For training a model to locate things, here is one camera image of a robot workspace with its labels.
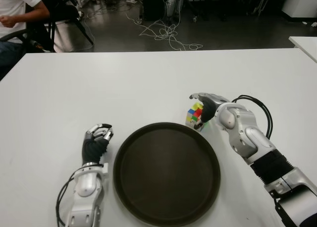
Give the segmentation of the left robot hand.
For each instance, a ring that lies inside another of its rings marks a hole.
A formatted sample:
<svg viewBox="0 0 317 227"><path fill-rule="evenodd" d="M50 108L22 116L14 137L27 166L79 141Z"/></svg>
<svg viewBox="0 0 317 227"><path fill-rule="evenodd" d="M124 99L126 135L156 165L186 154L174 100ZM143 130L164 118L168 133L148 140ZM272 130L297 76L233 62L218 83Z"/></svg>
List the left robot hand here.
<svg viewBox="0 0 317 227"><path fill-rule="evenodd" d="M98 164L113 137L112 125L100 123L88 129L82 145L82 165Z"/></svg>

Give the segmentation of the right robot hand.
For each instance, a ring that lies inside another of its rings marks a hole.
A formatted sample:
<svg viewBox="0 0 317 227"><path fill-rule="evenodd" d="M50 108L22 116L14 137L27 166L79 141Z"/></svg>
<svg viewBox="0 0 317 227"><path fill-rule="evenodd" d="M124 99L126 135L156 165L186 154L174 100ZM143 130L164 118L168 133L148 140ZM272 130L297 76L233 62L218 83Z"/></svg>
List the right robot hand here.
<svg viewBox="0 0 317 227"><path fill-rule="evenodd" d="M200 121L197 121L194 125L195 130L200 129L203 124L211 120L215 116L215 113L220 105L230 102L222 96L211 93L194 93L190 95L189 99L198 99L203 103Z"/></svg>

